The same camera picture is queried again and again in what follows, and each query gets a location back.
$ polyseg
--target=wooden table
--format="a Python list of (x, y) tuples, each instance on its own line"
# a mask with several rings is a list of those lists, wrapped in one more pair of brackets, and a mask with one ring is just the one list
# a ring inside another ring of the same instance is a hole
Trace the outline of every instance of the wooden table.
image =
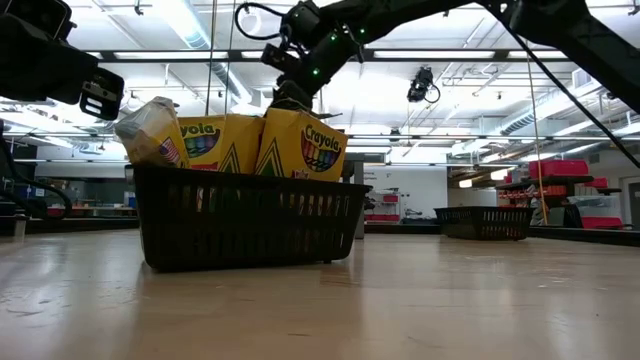
[(0, 245), (0, 358), (640, 358), (640, 249), (367, 234), (332, 265), (154, 273), (139, 231)]

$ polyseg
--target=cable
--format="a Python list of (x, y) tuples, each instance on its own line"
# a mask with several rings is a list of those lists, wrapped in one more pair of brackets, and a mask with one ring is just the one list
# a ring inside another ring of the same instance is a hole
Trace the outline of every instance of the cable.
[[(216, 24), (216, 16), (218, 13), (216, 9), (218, 8), (218, 1), (213, 0), (212, 5), (213, 5), (212, 6), (213, 11), (211, 12), (211, 33), (209, 34), (209, 41), (211, 45), (215, 44), (214, 42), (215, 36), (216, 36), (215, 24)], [(213, 46), (211, 46), (211, 48), (209, 49), (209, 68), (211, 69), (212, 66), (213, 66)], [(209, 104), (211, 103), (211, 77), (213, 76), (212, 74), (213, 71), (209, 70), (208, 73), (209, 73), (209, 80), (207, 81), (207, 100), (204, 106), (204, 116), (209, 116)]]
[(544, 198), (544, 186), (542, 184), (542, 164), (540, 161), (540, 137), (538, 136), (538, 112), (536, 111), (536, 94), (533, 91), (533, 75), (531, 74), (531, 58), (527, 56), (527, 68), (529, 69), (529, 86), (531, 88), (531, 104), (533, 106), (533, 128), (536, 133), (536, 155), (538, 156), (538, 191), (540, 192), (540, 201), (542, 206), (542, 217), (544, 225), (549, 225), (547, 216), (547, 202)]
[(64, 202), (64, 212), (60, 216), (50, 216), (49, 214), (47, 214), (46, 210), (42, 211), (41, 209), (34, 207), (33, 205), (29, 204), (27, 201), (20, 198), (16, 194), (13, 194), (5, 190), (0, 190), (0, 196), (13, 201), (16, 205), (20, 206), (21, 208), (29, 212), (31, 216), (35, 218), (39, 218), (43, 220), (62, 220), (65, 217), (69, 216), (71, 214), (71, 209), (72, 209), (72, 204), (69, 197), (62, 191), (54, 188), (53, 186), (41, 184), (39, 182), (29, 180), (23, 177), (22, 175), (20, 175), (20, 173), (16, 169), (15, 163), (13, 162), (13, 157), (11, 156), (11, 150), (9, 149), (9, 145), (7, 145), (7, 142), (4, 140), (4, 137), (2, 137), (1, 134), (0, 134), (0, 140), (1, 140), (0, 150), (2, 151), (2, 154), (4, 155), (4, 158), (7, 161), (7, 166), (9, 166), (9, 171), (11, 172), (11, 175), (13, 175), (13, 177), (19, 180), (20, 182), (23, 182), (25, 184), (28, 184), (36, 188), (49, 190), (55, 193), (56, 195), (60, 196), (60, 198), (62, 198), (62, 201)]
[(622, 145), (620, 140), (618, 140), (618, 138), (615, 135), (613, 135), (611, 131), (607, 129), (606, 126), (602, 125), (602, 123), (598, 121), (598, 119), (596, 119), (596, 117), (593, 116), (593, 114), (591, 114), (591, 112), (589, 112), (589, 110), (587, 110), (587, 108), (585, 108), (584, 105), (582, 105), (580, 101), (576, 99), (575, 96), (573, 96), (573, 94), (567, 89), (567, 87), (564, 86), (564, 84), (561, 83), (560, 80), (558, 80), (558, 78), (556, 78), (555, 75), (553, 75), (553, 73), (542, 63), (542, 61), (540, 61), (540, 59), (538, 59), (536, 54), (533, 53), (533, 51), (527, 46), (527, 44), (525, 44), (524, 41), (520, 39), (520, 36), (514, 33), (509, 26), (505, 26), (505, 29), (509, 32), (509, 34), (511, 34), (511, 36), (516, 40), (516, 42), (518, 42), (520, 47), (522, 47), (522, 49), (528, 54), (528, 56), (531, 59), (533, 59), (533, 61), (538, 65), (538, 67), (540, 67), (542, 72), (544, 72), (545, 75), (547, 75), (547, 77), (558, 87), (558, 89), (560, 89), (560, 91), (562, 91), (565, 95), (567, 95), (569, 100), (571, 100), (571, 102), (573, 102), (573, 104), (587, 118), (589, 118), (589, 120), (591, 120), (600, 130), (602, 130), (602, 132), (605, 133), (605, 135), (607, 135), (607, 137), (611, 140), (611, 142), (613, 142), (616, 145), (618, 150), (620, 150), (627, 157), (627, 159), (629, 159), (633, 163), (633, 165), (635, 165), (637, 168), (640, 169), (640, 162), (635, 157), (633, 157), (633, 155), (631, 155), (629, 150), (627, 150), (624, 147), (624, 145)]
[(436, 86), (436, 84), (432, 84), (431, 86), (433, 86), (434, 89), (436, 89), (436, 91), (438, 92), (438, 97), (435, 100), (429, 100), (427, 99), (427, 97), (424, 97), (424, 101), (428, 102), (429, 104), (435, 104), (438, 101), (440, 101), (440, 88)]
[(244, 29), (242, 28), (242, 26), (240, 26), (240, 11), (244, 10), (244, 9), (249, 9), (251, 7), (255, 7), (258, 9), (262, 9), (264, 11), (267, 11), (273, 15), (279, 16), (279, 17), (284, 17), (284, 14), (278, 11), (275, 11), (273, 9), (271, 9), (268, 6), (262, 5), (262, 4), (258, 4), (258, 3), (254, 3), (254, 2), (245, 2), (244, 4), (238, 6), (238, 8), (236, 9), (235, 12), (235, 16), (234, 16), (234, 21), (236, 24), (236, 28), (238, 28), (238, 31), (240, 31), (240, 33), (242, 35), (244, 35), (245, 37), (252, 39), (252, 40), (258, 40), (258, 41), (264, 41), (264, 40), (272, 40), (272, 39), (276, 39), (278, 37), (280, 37), (280, 33), (274, 33), (271, 35), (263, 35), (263, 36), (259, 36), (259, 35), (251, 35), (249, 33), (247, 33), (246, 31), (244, 31)]

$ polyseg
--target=black cable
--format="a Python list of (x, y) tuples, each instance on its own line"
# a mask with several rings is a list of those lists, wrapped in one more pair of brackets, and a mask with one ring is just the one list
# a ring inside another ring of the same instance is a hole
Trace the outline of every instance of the black cable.
[(53, 193), (55, 193), (56, 195), (60, 196), (60, 198), (62, 198), (62, 201), (64, 202), (64, 212), (62, 213), (62, 215), (60, 216), (50, 216), (49, 214), (47, 214), (47, 211), (44, 210), (42, 211), (41, 209), (38, 209), (36, 207), (34, 207), (33, 205), (29, 204), (27, 201), (25, 201), (24, 199), (20, 198), (19, 196), (5, 191), (5, 190), (0, 190), (0, 196), (4, 197), (6, 199), (9, 199), (11, 201), (13, 201), (16, 205), (20, 206), (21, 208), (23, 208), (24, 210), (26, 210), (27, 212), (29, 212), (31, 214), (31, 216), (35, 217), (35, 218), (39, 218), (39, 219), (43, 219), (43, 220), (62, 220), (65, 217), (69, 216), (71, 214), (71, 210), (72, 210), (72, 204), (71, 204), (71, 200), (69, 199), (69, 197), (63, 193), (62, 191), (46, 185), (46, 184), (42, 184), (33, 180), (29, 180), (25, 177), (23, 177), (22, 175), (20, 175), (20, 173), (18, 172), (18, 170), (16, 169), (16, 165), (13, 162), (13, 157), (11, 156), (11, 150), (9, 149), (9, 145), (7, 145), (7, 142), (4, 140), (4, 137), (2, 137), (0, 135), (0, 150), (2, 151), (2, 154), (4, 156), (4, 158), (7, 161), (7, 166), (9, 167), (9, 171), (11, 172), (11, 175), (13, 175), (13, 177), (16, 180), (19, 180), (22, 183), (28, 184), (30, 186), (36, 187), (36, 188), (41, 188), (41, 189), (45, 189), (45, 190), (49, 190)]
[(426, 102), (428, 102), (429, 104), (435, 104), (435, 103), (437, 103), (438, 101), (440, 101), (440, 95), (441, 95), (441, 94), (440, 94), (440, 88), (439, 88), (439, 87), (437, 87), (435, 84), (433, 84), (433, 85), (431, 85), (431, 86), (433, 86), (433, 88), (434, 88), (434, 89), (436, 89), (436, 91), (438, 92), (438, 97), (437, 97), (435, 100), (429, 100), (429, 99), (427, 99), (427, 97), (425, 96), (424, 100), (425, 100)]
[(622, 145), (620, 140), (615, 135), (613, 135), (613, 133), (611, 133), (611, 131), (609, 131), (609, 129), (607, 129), (606, 126), (602, 125), (602, 123), (598, 121), (598, 119), (596, 119), (596, 117), (593, 116), (593, 114), (591, 114), (591, 112), (589, 112), (589, 110), (585, 108), (584, 105), (582, 105), (580, 101), (576, 99), (575, 96), (573, 96), (573, 94), (569, 91), (569, 89), (567, 89), (567, 87), (564, 86), (564, 84), (561, 83), (560, 80), (558, 80), (558, 78), (556, 78), (555, 75), (553, 75), (553, 73), (544, 65), (544, 63), (542, 63), (542, 61), (538, 59), (538, 57), (536, 56), (536, 54), (533, 53), (531, 48), (529, 48), (527, 44), (525, 44), (525, 42), (522, 41), (522, 39), (520, 39), (520, 36), (514, 33), (513, 30), (509, 28), (509, 26), (505, 26), (505, 29), (518, 42), (520, 47), (522, 47), (522, 49), (524, 49), (524, 51), (527, 52), (529, 57), (531, 57), (531, 59), (538, 65), (538, 67), (542, 69), (542, 72), (544, 72), (547, 75), (547, 77), (560, 89), (560, 91), (562, 91), (565, 95), (567, 95), (569, 100), (573, 102), (573, 104), (578, 108), (578, 110), (582, 111), (582, 113), (587, 118), (589, 118), (589, 120), (591, 120), (600, 130), (602, 130), (602, 132), (605, 133), (605, 135), (607, 135), (607, 137), (611, 140), (611, 142), (613, 142), (616, 145), (618, 150), (620, 150), (633, 163), (633, 165), (635, 165), (637, 168), (640, 169), (640, 162), (633, 155), (631, 155), (631, 153), (624, 147), (624, 145)]
[(267, 11), (273, 15), (276, 16), (280, 16), (280, 17), (284, 17), (284, 14), (278, 11), (275, 11), (273, 9), (271, 9), (268, 6), (262, 5), (262, 4), (258, 4), (258, 3), (254, 3), (254, 2), (246, 2), (240, 6), (238, 6), (238, 8), (236, 9), (235, 12), (235, 16), (234, 16), (234, 21), (236, 23), (236, 28), (238, 28), (238, 31), (240, 31), (240, 33), (242, 35), (244, 35), (245, 37), (252, 39), (252, 40), (258, 40), (258, 41), (264, 41), (264, 40), (272, 40), (272, 39), (276, 39), (278, 37), (280, 37), (280, 33), (274, 33), (271, 35), (250, 35), (249, 33), (247, 33), (246, 31), (244, 31), (244, 29), (242, 28), (242, 26), (240, 26), (240, 11), (244, 10), (245, 8), (251, 8), (251, 7), (255, 7), (258, 9), (262, 9), (264, 11)]

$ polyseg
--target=red bin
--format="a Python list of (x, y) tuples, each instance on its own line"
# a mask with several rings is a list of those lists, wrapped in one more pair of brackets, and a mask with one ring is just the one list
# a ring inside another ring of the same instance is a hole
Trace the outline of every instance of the red bin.
[[(585, 176), (589, 175), (589, 166), (584, 160), (545, 160), (541, 161), (542, 176)], [(538, 162), (529, 163), (529, 176), (538, 178)]]

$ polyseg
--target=doorway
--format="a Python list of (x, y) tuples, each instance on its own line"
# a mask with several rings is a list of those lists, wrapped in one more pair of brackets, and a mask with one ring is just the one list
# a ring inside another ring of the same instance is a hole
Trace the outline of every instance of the doorway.
[(640, 182), (629, 184), (629, 209), (631, 210), (631, 223), (634, 227), (640, 227)]

